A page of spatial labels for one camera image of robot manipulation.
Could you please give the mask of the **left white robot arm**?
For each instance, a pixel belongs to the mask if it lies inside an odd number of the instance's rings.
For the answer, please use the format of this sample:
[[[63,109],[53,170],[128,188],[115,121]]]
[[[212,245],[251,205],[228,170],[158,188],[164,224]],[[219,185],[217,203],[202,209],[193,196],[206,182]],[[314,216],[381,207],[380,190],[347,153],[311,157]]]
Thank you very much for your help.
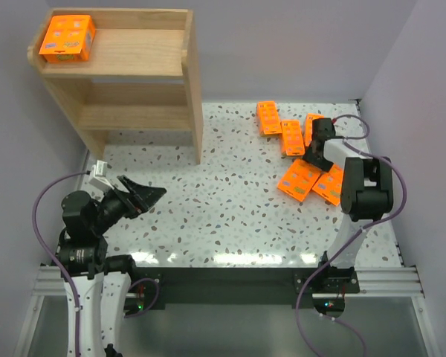
[[[118,340],[126,296],[132,289],[151,286],[156,303],[156,278],[136,276],[129,254],[107,257],[104,234],[122,218],[136,219],[166,194],[162,187],[138,184],[119,176],[122,190],[102,173],[92,173],[89,184],[103,192],[101,200],[78,190],[62,200],[63,242],[56,255],[68,299],[68,352],[74,356],[120,356]]]

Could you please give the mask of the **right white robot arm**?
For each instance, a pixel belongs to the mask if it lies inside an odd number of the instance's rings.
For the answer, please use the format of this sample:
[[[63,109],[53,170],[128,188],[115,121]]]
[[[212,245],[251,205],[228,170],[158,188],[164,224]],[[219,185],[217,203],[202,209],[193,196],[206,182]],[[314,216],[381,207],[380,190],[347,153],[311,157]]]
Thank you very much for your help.
[[[334,120],[312,121],[311,143],[303,160],[328,173],[343,168],[340,208],[343,218],[337,236],[325,251],[319,266],[304,282],[301,292],[321,292],[328,280],[349,282],[368,230],[393,207],[392,170],[385,158],[370,158],[346,147],[336,134]]]

